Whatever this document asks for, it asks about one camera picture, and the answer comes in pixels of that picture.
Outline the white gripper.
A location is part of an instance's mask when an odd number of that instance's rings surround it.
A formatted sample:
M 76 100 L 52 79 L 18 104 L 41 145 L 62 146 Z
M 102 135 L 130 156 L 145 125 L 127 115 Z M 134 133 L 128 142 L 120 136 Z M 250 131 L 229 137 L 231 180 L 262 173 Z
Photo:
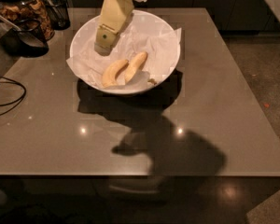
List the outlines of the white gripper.
M 108 55 L 116 46 L 132 11 L 133 0 L 104 0 L 94 42 L 94 48 L 99 54 Z

